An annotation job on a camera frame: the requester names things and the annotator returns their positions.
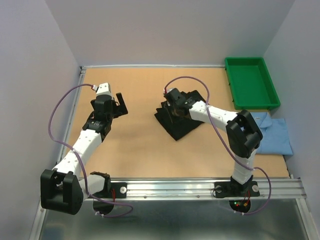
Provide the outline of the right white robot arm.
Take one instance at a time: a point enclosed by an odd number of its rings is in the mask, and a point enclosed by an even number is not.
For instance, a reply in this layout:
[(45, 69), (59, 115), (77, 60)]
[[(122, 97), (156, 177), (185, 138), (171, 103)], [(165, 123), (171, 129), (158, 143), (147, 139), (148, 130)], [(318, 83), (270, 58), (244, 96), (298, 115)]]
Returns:
[(231, 192), (242, 195), (248, 190), (248, 181), (252, 176), (256, 151), (263, 134), (253, 116), (247, 110), (227, 111), (172, 88), (164, 94), (167, 110), (175, 118), (211, 124), (220, 137), (218, 129), (225, 131), (229, 146), (226, 150), (234, 158), (235, 165), (230, 182)]

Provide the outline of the light blue shirt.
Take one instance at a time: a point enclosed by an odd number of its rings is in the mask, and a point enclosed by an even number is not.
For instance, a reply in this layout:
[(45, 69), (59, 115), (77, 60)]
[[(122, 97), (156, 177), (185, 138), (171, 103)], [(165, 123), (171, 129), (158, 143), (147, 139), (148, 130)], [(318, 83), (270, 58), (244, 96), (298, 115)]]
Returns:
[(256, 151), (260, 155), (292, 156), (288, 127), (284, 118), (271, 118), (268, 112), (251, 112), (263, 138)]

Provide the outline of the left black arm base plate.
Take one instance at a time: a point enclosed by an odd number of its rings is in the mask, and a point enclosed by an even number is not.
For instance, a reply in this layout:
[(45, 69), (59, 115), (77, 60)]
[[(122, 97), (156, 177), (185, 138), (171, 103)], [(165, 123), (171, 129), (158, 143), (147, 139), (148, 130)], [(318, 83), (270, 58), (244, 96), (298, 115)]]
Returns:
[(111, 182), (103, 190), (94, 193), (101, 199), (125, 199), (127, 197), (128, 184), (126, 182)]

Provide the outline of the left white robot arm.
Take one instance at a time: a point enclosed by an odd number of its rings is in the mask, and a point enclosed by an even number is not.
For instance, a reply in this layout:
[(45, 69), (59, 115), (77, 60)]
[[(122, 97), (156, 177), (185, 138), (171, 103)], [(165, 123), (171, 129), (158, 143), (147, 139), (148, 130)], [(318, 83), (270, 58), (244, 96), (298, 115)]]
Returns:
[(112, 95), (109, 83), (90, 84), (89, 87), (95, 91), (95, 99), (90, 102), (93, 111), (74, 145), (53, 140), (69, 151), (53, 169), (41, 174), (40, 203), (44, 209), (75, 215), (84, 200), (92, 198), (95, 214), (109, 218), (114, 206), (120, 205), (116, 199), (127, 197), (128, 185), (112, 182), (107, 173), (87, 174), (85, 164), (111, 131), (113, 119), (128, 114), (128, 110), (121, 93)]

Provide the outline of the black long sleeve shirt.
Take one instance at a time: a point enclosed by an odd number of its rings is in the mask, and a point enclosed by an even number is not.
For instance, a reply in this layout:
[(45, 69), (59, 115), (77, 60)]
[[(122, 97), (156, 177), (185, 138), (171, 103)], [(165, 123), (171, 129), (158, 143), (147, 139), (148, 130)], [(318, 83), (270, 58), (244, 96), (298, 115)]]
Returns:
[[(204, 101), (204, 98), (197, 91), (197, 102)], [(192, 130), (199, 127), (203, 124), (202, 121), (186, 119), (186, 118), (178, 118), (172, 119), (169, 116), (169, 113), (165, 109), (167, 101), (163, 101), (161, 103), (161, 107), (156, 109), (156, 113), (154, 114), (156, 120), (160, 123), (160, 125), (165, 129), (165, 131), (175, 140), (178, 141)]]

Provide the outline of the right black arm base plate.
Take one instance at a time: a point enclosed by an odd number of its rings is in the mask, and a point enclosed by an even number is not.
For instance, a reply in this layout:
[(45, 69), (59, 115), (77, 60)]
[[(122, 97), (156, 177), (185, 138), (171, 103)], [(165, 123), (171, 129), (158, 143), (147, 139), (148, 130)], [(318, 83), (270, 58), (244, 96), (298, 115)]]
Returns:
[(214, 196), (218, 199), (241, 198), (249, 193), (251, 197), (259, 197), (260, 191), (253, 189), (253, 186), (257, 185), (256, 181), (249, 181), (243, 185), (236, 181), (218, 181), (214, 183)]

